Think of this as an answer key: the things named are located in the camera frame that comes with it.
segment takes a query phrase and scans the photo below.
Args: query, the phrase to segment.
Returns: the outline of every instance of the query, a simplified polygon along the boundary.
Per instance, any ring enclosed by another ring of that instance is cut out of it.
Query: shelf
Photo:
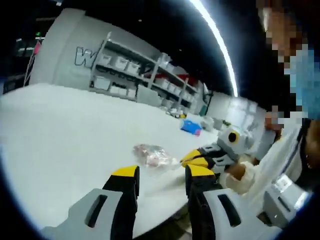
[[[190,90],[192,90],[193,92],[195,92],[196,94],[198,93],[198,90],[195,87],[193,87],[189,84],[187,84],[186,87],[189,88]]]
[[[120,98],[120,99],[126,99],[126,100],[129,100],[129,101],[134,101],[136,102],[137,99],[134,98],[134,97],[129,97],[129,96],[124,96],[124,95],[120,95],[120,94],[116,94],[116,93],[111,93],[107,90],[104,90],[104,89],[98,89],[98,88],[95,88],[95,87],[90,87],[89,88],[89,91],[90,92],[94,92],[94,93],[97,93],[97,94],[104,94],[104,95],[107,95],[107,96],[110,96],[110,97],[116,97],[116,98]]]
[[[153,87],[156,87],[156,88],[158,88],[158,89],[161,89],[161,90],[167,92],[168,94],[170,94],[171,96],[176,97],[176,98],[179,99],[179,96],[178,96],[178,95],[176,95],[175,93],[169,91],[167,88],[164,88],[164,87],[162,87],[162,86],[160,86],[160,85],[158,85],[158,84],[156,84],[156,83],[153,83],[152,86],[153,86]],[[187,102],[187,103],[190,103],[190,101],[185,100],[185,99],[183,99],[183,98],[181,98],[181,100],[182,100],[182,101],[185,101],[185,102]]]
[[[183,87],[183,85],[185,84],[185,81],[183,81],[180,77],[178,77],[177,75],[168,71],[167,69],[165,69],[162,66],[159,66],[158,71],[160,73],[166,74],[169,77],[169,79],[171,79],[173,81],[173,83],[179,87]]]
[[[175,93],[173,93],[172,91],[169,91],[167,88],[164,88],[164,87],[162,87],[162,86],[160,86],[160,85],[158,85],[158,84],[156,84],[156,83],[152,83],[152,86],[153,86],[153,87],[156,87],[156,88],[158,88],[158,89],[161,89],[161,90],[169,93],[170,95],[172,95],[172,96],[174,96],[174,97],[179,98],[179,96],[176,95]]]
[[[134,60],[137,60],[139,62],[144,62],[144,63],[152,63],[156,64],[157,61],[153,60],[150,57],[144,56],[141,53],[131,49],[128,46],[125,46],[119,42],[113,41],[113,40],[108,40],[105,44],[105,49],[112,50],[114,52],[117,52],[119,54],[122,54],[128,58],[132,58]]]
[[[116,67],[111,66],[111,65],[103,66],[103,65],[100,65],[100,64],[98,63],[98,64],[96,65],[96,69],[98,70],[98,72],[101,72],[101,71],[99,71],[98,68],[110,69],[110,70],[113,70],[113,71],[115,71],[115,72],[118,72],[118,73],[121,73],[121,74],[130,76],[130,77],[133,77],[133,78],[142,80],[143,82],[146,82],[146,83],[149,82],[149,79],[148,79],[148,78],[145,78],[145,77],[142,77],[142,76],[139,76],[139,75],[132,74],[132,73],[130,73],[130,72],[127,72],[127,71],[125,71],[125,70],[121,70],[121,69],[116,68]]]

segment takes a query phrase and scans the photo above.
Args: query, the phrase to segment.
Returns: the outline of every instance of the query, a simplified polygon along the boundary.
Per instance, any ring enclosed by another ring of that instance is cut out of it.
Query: white table
[[[211,143],[180,130],[180,121],[158,108],[66,87],[37,84],[1,98],[3,167],[18,203],[38,229],[57,226],[68,209],[111,172],[137,164],[133,146],[162,146],[177,159]],[[141,167],[137,237],[186,202],[185,169],[160,176]]]

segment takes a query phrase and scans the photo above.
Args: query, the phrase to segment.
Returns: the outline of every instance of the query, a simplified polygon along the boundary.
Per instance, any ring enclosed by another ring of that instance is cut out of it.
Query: blue object
[[[184,130],[188,133],[191,133],[193,135],[200,135],[201,132],[201,126],[197,123],[194,123],[190,120],[183,120],[183,126],[181,127],[181,130]]]
[[[295,93],[296,105],[313,120],[320,120],[320,65],[313,49],[303,44],[290,57],[290,69],[284,74],[290,75],[290,92]]]

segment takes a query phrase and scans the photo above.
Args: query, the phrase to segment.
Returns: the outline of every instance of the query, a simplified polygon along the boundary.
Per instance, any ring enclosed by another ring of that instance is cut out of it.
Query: black strap
[[[295,157],[295,154],[297,153],[298,151],[298,146],[301,142],[301,140],[306,136],[307,132],[308,132],[308,128],[310,126],[310,122],[311,120],[310,119],[307,119],[307,118],[303,118],[302,119],[302,126],[299,130],[299,134],[296,138],[296,145],[295,145],[295,148],[294,150],[291,152],[290,154],[290,157],[289,157],[289,161],[286,163],[286,165],[284,166],[283,170],[282,170],[282,173],[284,173],[287,168],[289,167],[289,165],[291,164],[292,160],[294,159]]]

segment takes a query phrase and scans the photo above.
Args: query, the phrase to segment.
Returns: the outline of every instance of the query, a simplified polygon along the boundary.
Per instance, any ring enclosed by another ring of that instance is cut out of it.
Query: blue face mask
[[[296,56],[290,57],[290,92],[296,95],[296,105],[309,119],[320,120],[320,64],[315,62],[314,50],[303,44]]]

